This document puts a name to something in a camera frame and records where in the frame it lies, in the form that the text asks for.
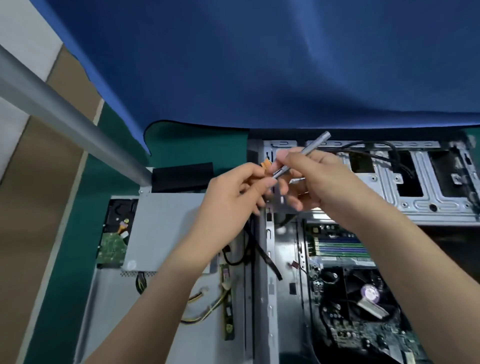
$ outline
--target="green surface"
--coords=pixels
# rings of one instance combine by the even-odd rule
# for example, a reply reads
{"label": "green surface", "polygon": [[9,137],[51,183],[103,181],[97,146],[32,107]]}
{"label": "green surface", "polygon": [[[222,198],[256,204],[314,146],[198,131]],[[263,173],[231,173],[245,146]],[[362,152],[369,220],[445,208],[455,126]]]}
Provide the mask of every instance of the green surface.
{"label": "green surface", "polygon": [[127,253],[127,245],[116,232],[104,232],[100,249],[96,256],[96,264],[115,264],[121,266]]}
{"label": "green surface", "polygon": [[[245,130],[157,122],[145,132],[150,157],[107,105],[98,126],[145,166],[213,162],[219,174],[246,161]],[[136,194],[138,185],[88,157],[25,363],[72,363],[108,202]]]}

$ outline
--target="right hand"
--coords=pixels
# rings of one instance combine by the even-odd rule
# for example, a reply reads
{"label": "right hand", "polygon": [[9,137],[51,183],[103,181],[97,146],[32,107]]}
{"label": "right hand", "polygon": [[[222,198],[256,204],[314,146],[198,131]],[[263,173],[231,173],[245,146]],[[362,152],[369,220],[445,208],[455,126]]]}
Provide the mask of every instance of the right hand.
{"label": "right hand", "polygon": [[[268,169],[274,173],[283,165],[291,169],[278,179],[280,193],[297,211],[320,207],[345,229],[355,232],[364,218],[375,218],[389,208],[376,192],[364,184],[340,158],[332,153],[314,150],[308,156],[302,148],[281,149]],[[291,179],[302,178],[297,183]]]}

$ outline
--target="blue cloth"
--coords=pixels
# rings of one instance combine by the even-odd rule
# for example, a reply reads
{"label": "blue cloth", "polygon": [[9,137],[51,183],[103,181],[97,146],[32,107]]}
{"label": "blue cloth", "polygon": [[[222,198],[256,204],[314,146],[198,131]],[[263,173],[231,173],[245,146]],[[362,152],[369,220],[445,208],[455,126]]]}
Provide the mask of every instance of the blue cloth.
{"label": "blue cloth", "polygon": [[146,147],[157,120],[244,128],[480,121],[480,2],[31,0]]}

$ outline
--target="silver pole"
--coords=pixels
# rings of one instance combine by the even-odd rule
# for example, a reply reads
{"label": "silver pole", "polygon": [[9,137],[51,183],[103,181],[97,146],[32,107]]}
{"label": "silver pole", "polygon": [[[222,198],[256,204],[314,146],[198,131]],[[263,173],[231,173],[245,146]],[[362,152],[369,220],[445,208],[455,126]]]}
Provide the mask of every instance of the silver pole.
{"label": "silver pole", "polygon": [[0,97],[27,114],[38,116],[91,155],[140,186],[152,173],[88,120],[67,100],[0,45]]}

